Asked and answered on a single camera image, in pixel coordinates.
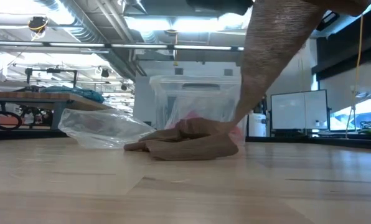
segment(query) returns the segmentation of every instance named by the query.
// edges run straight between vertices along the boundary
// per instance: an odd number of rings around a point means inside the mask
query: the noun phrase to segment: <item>white panel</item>
[[[327,96],[325,91],[304,93],[306,104],[306,129],[328,129]]]
[[[290,93],[271,96],[273,129],[304,129],[304,94]]]

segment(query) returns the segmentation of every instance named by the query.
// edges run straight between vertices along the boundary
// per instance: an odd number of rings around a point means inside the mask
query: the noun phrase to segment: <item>table leg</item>
[[[66,105],[67,105],[66,102],[55,102],[54,103],[53,122],[51,124],[51,130],[58,130],[59,123],[61,120],[61,115]]]

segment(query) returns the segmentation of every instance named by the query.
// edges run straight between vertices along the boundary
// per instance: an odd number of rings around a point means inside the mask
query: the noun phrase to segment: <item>wooden tabletop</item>
[[[371,224],[371,150],[249,143],[165,162],[70,138],[0,141],[5,223]]]
[[[67,104],[68,109],[75,110],[107,110],[112,107],[103,105],[101,103],[88,100],[82,96],[69,94],[69,93],[30,93],[30,92],[0,92],[0,98],[18,98],[18,99],[33,99],[33,100],[67,100],[71,103]],[[26,106],[35,106],[38,108],[44,108],[48,110],[53,109],[52,103],[18,103]]]

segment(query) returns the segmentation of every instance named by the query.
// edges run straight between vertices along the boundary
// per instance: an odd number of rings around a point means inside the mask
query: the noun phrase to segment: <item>ceiling light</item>
[[[28,26],[19,25],[0,25],[0,29],[28,29]]]
[[[220,30],[220,24],[213,19],[178,19],[173,25],[179,32],[213,32]]]
[[[52,47],[104,47],[104,44],[50,43]]]
[[[167,45],[159,44],[112,44],[113,48],[129,48],[129,49],[167,49]]]
[[[219,46],[198,46],[198,45],[175,45],[175,49],[184,50],[231,50],[231,47],[219,47]]]
[[[26,82],[26,79],[13,79],[7,78],[6,81],[10,82]],[[45,83],[73,83],[70,80],[30,80],[30,82],[45,82]],[[89,84],[111,84],[110,82],[104,81],[77,81],[76,83],[89,83]]]
[[[126,23],[130,29],[137,31],[151,30],[168,30],[171,25],[167,19],[136,19],[133,17],[125,17]]]
[[[104,82],[104,81],[77,81],[76,83],[111,84],[110,82]]]
[[[9,46],[43,46],[43,43],[40,43],[40,42],[0,41],[0,45],[9,45]]]
[[[109,54],[108,50],[81,50],[80,53],[83,54]]]

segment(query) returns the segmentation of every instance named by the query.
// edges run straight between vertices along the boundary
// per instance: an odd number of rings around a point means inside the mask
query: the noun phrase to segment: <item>clear plastic container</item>
[[[240,97],[240,77],[155,76],[156,127],[168,129],[180,121],[201,117],[231,121]],[[239,125],[245,137],[246,119]]]

